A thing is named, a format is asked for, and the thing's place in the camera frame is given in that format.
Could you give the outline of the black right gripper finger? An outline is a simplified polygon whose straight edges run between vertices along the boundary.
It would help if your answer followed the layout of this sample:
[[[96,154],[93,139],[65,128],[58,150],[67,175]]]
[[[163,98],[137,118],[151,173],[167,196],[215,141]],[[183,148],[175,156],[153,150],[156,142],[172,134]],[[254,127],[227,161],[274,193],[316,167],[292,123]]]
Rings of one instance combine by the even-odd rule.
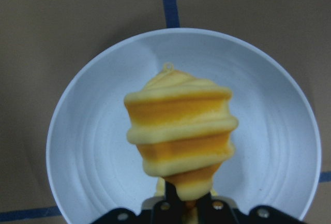
[[[242,213],[235,202],[210,193],[198,200],[198,223],[304,223],[276,208],[257,205],[248,214]]]

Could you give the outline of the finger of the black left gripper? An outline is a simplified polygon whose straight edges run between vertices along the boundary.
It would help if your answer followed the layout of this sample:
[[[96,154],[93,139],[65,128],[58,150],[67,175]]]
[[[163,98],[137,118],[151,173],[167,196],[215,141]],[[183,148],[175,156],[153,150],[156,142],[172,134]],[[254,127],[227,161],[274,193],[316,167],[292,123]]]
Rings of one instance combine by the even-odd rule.
[[[103,214],[93,223],[182,223],[185,204],[179,199],[174,185],[165,182],[164,186],[164,195],[145,200],[140,214],[119,207]]]

